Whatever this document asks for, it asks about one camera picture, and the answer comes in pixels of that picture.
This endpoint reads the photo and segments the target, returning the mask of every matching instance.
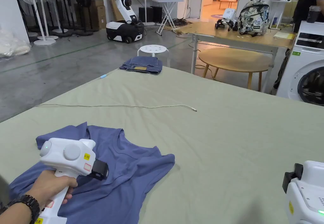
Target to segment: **backpack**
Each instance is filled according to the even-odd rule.
[[[250,34],[252,37],[264,35],[269,26],[270,7],[262,0],[249,1],[239,16],[239,33]]]

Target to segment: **white cable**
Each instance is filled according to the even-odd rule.
[[[139,108],[163,108],[163,107],[178,107],[178,106],[184,106],[187,108],[192,109],[193,111],[197,112],[197,110],[193,107],[190,107],[185,104],[177,104],[177,105],[165,105],[165,106],[155,106],[155,107],[148,107],[148,106],[141,106],[141,105],[127,105],[127,104],[116,104],[116,105],[65,105],[65,104],[40,104],[36,105],[35,107],[40,106],[63,106],[63,107],[139,107]]]

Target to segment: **gray concrete floor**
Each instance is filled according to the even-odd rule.
[[[129,45],[108,41],[105,30],[101,30],[89,37],[62,38],[51,46],[33,46],[28,54],[0,60],[0,122],[115,70],[136,56],[143,45],[166,46],[171,53],[171,67],[189,73],[192,48],[188,44],[191,39],[178,38],[166,30],[161,37],[155,30],[147,30],[147,36]],[[199,45],[198,48],[212,47]],[[166,65],[166,54],[159,58]],[[284,50],[276,58],[271,83],[276,79],[283,58]],[[203,70],[196,69],[196,75],[201,76],[202,73]],[[212,78],[210,71],[207,78]],[[247,85],[246,73],[219,70],[216,78],[238,87],[246,88]],[[257,90],[258,73],[255,73],[252,83],[253,89]]]

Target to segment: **cardboard box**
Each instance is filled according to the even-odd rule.
[[[103,0],[92,0],[92,3],[94,3],[96,7],[104,6]]]
[[[81,26],[81,18],[79,14],[78,5],[75,4],[74,7],[76,11],[77,24]],[[83,8],[83,14],[85,19],[85,25],[87,29],[90,29],[90,19],[89,19],[89,11],[88,8]],[[93,29],[105,29],[106,28],[106,11],[104,6],[96,6],[96,3],[92,3],[90,6],[90,14],[92,21]]]
[[[110,0],[110,1],[111,1],[112,11],[114,13],[114,16],[115,16],[116,21],[124,20],[121,12],[117,8],[117,5],[116,5],[115,0]]]

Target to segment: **cup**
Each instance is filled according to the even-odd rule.
[[[315,23],[315,21],[317,20],[317,17],[319,16],[320,12],[321,12],[321,7],[319,7],[319,6],[310,6],[308,17],[307,17],[307,22],[308,23]]]

